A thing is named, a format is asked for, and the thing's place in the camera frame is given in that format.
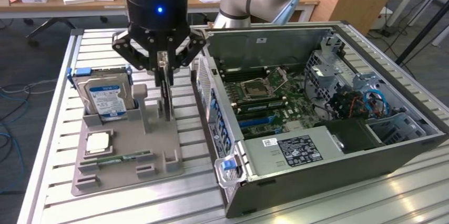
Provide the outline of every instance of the motherboard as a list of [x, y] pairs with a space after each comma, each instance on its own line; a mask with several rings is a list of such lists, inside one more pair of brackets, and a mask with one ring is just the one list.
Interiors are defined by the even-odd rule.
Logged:
[[245, 139], [312, 128], [323, 120], [304, 92], [303, 71], [281, 66], [221, 75]]

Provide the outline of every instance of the power supply label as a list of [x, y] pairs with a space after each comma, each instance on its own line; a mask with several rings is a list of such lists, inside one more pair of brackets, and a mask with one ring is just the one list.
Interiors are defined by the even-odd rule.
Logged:
[[279, 146], [287, 163], [292, 167], [323, 160], [309, 135], [279, 140]]
[[89, 91], [101, 116], [115, 117], [125, 114], [125, 103], [123, 98], [119, 97], [120, 86], [97, 86], [92, 87]]

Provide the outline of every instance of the office chair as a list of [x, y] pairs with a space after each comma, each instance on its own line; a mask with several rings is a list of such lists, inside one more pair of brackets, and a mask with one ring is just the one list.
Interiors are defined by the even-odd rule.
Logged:
[[[108, 22], [108, 18], [105, 16], [100, 16], [100, 21], [103, 23], [107, 23]], [[35, 22], [32, 19], [30, 18], [24, 18], [23, 19], [23, 22], [27, 24], [27, 25], [34, 25]], [[36, 40], [34, 40], [32, 38], [39, 35], [46, 29], [48, 29], [55, 23], [58, 22], [62, 22], [64, 23], [71, 29], [75, 29], [75, 25], [71, 23], [70, 19], [66, 18], [66, 17], [52, 17], [51, 19], [48, 19], [47, 22], [44, 22], [44, 24], [42, 26], [39, 26], [32, 33], [30, 33], [30, 35], [26, 37], [27, 40], [28, 40], [28, 45], [31, 47], [39, 47], [39, 42]]]

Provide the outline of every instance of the aluminum extrusion table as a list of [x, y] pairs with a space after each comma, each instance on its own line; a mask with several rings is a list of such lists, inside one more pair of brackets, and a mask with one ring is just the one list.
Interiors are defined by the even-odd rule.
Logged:
[[[449, 124], [448, 108], [348, 25], [345, 32], [371, 52], [431, 110]], [[123, 29], [74, 30], [42, 144], [36, 155], [19, 223], [449, 223], [449, 142], [416, 157], [395, 173], [328, 191], [248, 216], [227, 219], [195, 103], [189, 68], [176, 74], [175, 116], [185, 173], [92, 195], [74, 197], [71, 182], [82, 127], [83, 103], [66, 79], [68, 67], [117, 67], [124, 59], [111, 48], [111, 36]], [[347, 59], [360, 72], [369, 67]], [[159, 89], [145, 72], [148, 102]]]

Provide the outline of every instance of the black stand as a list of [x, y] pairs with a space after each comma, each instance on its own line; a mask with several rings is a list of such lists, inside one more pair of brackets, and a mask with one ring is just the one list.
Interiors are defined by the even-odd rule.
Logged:
[[431, 32], [431, 30], [433, 29], [433, 27], [436, 26], [436, 24], [439, 23], [440, 19], [444, 17], [448, 11], [449, 11], [449, 0], [444, 4], [443, 8], [437, 12], [432, 20], [429, 21], [428, 25], [421, 30], [420, 34], [416, 36], [415, 40], [412, 41], [411, 45], [404, 50], [403, 54], [400, 55], [399, 59], [396, 60], [397, 65], [400, 65], [404, 62], [411, 52], [413, 51], [416, 46], [420, 44], [421, 40], [428, 35], [428, 33]]

